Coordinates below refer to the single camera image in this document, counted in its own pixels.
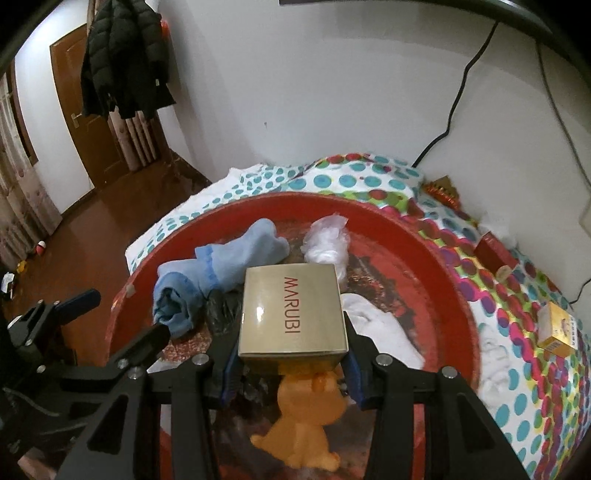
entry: rolled blue sock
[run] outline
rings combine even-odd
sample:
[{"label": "rolled blue sock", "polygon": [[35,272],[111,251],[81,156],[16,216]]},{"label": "rolled blue sock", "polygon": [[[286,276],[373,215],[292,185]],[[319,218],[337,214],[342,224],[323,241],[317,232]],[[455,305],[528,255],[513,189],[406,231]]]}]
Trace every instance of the rolled blue sock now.
[{"label": "rolled blue sock", "polygon": [[197,312],[212,290],[230,291],[244,283],[247,268],[274,265],[289,254],[288,241],[276,235],[275,224],[262,218],[225,245],[197,247],[196,258],[160,265],[154,322],[167,325],[173,338],[187,333],[195,327]]}]

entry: door handle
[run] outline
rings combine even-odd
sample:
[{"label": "door handle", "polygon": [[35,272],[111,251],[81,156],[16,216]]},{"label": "door handle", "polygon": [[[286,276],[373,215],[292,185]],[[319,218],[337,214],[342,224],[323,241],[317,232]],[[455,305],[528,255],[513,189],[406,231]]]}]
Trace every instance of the door handle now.
[{"label": "door handle", "polygon": [[74,128],[78,128],[80,126],[80,124],[78,123],[78,117],[82,116],[82,112],[80,112],[78,115],[76,115],[75,113],[71,114],[70,117],[72,119],[72,123],[74,124]]}]

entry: polka dot tablecloth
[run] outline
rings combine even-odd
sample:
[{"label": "polka dot tablecloth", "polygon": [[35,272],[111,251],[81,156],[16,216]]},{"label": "polka dot tablecloth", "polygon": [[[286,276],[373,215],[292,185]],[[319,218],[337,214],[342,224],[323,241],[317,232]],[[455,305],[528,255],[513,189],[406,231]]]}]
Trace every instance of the polka dot tablecloth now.
[{"label": "polka dot tablecloth", "polygon": [[471,218],[422,193],[423,174],[402,160],[352,153],[307,166],[259,165],[235,172],[235,183],[210,196],[202,207],[170,215],[154,226],[129,262],[130,271],[184,223],[241,198],[267,192],[313,192],[371,203],[412,224],[444,258],[478,327],[480,399],[530,477],[557,476],[591,422],[591,342],[579,321],[575,354],[562,359],[537,348],[535,318],[541,306],[553,301],[573,312],[558,288],[525,255],[512,252],[519,264],[505,283],[498,283],[474,257],[480,235]]}]

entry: orange toy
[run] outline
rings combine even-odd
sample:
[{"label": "orange toy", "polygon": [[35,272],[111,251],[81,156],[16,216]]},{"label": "orange toy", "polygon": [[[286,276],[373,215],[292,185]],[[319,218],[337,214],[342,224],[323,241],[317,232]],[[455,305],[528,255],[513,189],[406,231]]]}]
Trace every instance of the orange toy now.
[{"label": "orange toy", "polygon": [[286,375],[277,392],[281,418],[264,436],[253,435],[252,444],[292,468],[340,466],[340,457],[329,452],[323,425],[338,420],[346,410],[334,372]]}]

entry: small dark red box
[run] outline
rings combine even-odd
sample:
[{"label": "small dark red box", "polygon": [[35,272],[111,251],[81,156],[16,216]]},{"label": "small dark red box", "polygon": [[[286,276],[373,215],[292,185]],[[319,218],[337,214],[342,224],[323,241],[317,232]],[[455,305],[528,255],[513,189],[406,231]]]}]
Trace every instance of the small dark red box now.
[{"label": "small dark red box", "polygon": [[515,257],[491,232],[482,236],[474,249],[474,254],[498,281],[505,281],[517,266]]}]

